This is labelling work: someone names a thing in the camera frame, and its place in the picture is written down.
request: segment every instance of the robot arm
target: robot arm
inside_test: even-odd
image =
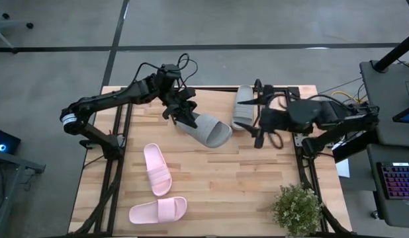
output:
[[[350,132],[371,130],[378,124],[378,106],[368,103],[345,105],[336,99],[325,95],[315,95],[309,99],[299,99],[289,102],[286,110],[277,110],[269,107],[271,101],[283,95],[274,94],[269,90],[271,85],[265,85],[264,94],[257,99],[239,102],[240,104],[265,105],[261,110],[259,127],[235,122],[245,128],[256,138],[255,147],[263,146],[264,133],[274,134],[275,130],[283,130],[302,134],[305,138],[301,141],[303,154],[315,157],[324,147],[332,142],[337,142]],[[315,97],[328,97],[330,101],[311,100]],[[307,137],[313,132],[313,125],[326,131],[316,138]]]
[[[85,136],[88,140],[80,141],[82,146],[90,148],[89,145],[98,144],[102,147],[105,158],[118,159],[122,156],[122,151],[117,136],[106,135],[89,124],[91,115],[127,103],[149,103],[155,98],[159,98],[162,104],[167,107],[162,114],[165,119],[172,117],[176,121],[197,128],[192,114],[197,104],[188,100],[196,94],[193,88],[186,87],[182,81],[181,70],[187,65],[186,63],[183,67],[179,67],[179,62],[183,60],[187,60],[188,63],[190,59],[187,54],[183,54],[179,58],[177,65],[164,64],[161,67],[156,67],[143,63],[142,65],[146,64],[156,68],[157,72],[140,81],[135,80],[135,76],[133,82],[125,89],[93,97],[83,97],[70,104],[62,110],[60,115],[64,131],[71,135],[81,134]],[[185,88],[174,89],[175,82],[180,85],[180,80]]]

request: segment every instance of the gray slide sandal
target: gray slide sandal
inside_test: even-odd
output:
[[[177,126],[195,138],[198,142],[209,148],[217,148],[227,142],[232,129],[229,125],[221,122],[209,114],[197,114],[193,112],[196,118],[197,128],[194,129],[183,123],[177,122]]]
[[[253,89],[249,85],[241,85],[238,88],[234,111],[232,113],[231,127],[234,130],[244,130],[234,122],[241,122],[247,125],[253,124],[253,105],[238,104],[245,100],[253,99]]]

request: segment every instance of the computer monitor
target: computer monitor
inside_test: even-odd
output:
[[[409,108],[392,117],[393,122],[409,123]]]

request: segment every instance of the slipper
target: slipper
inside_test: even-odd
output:
[[[234,122],[241,122],[246,125],[253,124],[253,105],[238,104],[238,102],[253,99],[253,89],[249,85],[242,85],[238,88],[236,102],[232,113],[231,127],[234,130],[244,130]]]
[[[133,224],[154,224],[178,221],[187,211],[187,201],[183,197],[158,199],[133,206],[129,218]]]
[[[172,177],[159,146],[155,143],[146,145],[144,147],[144,159],[146,160],[147,174],[153,193],[156,196],[167,194],[171,189]]]
[[[198,142],[209,148],[217,148],[227,142],[231,135],[232,129],[229,125],[221,122],[209,114],[197,114],[193,112],[196,118],[197,128],[194,129],[181,122],[177,126],[195,138]]]

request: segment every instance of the chair wheel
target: chair wheel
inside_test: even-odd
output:
[[[379,219],[378,211],[373,211],[373,212],[371,212],[371,217],[372,217],[373,219]]]

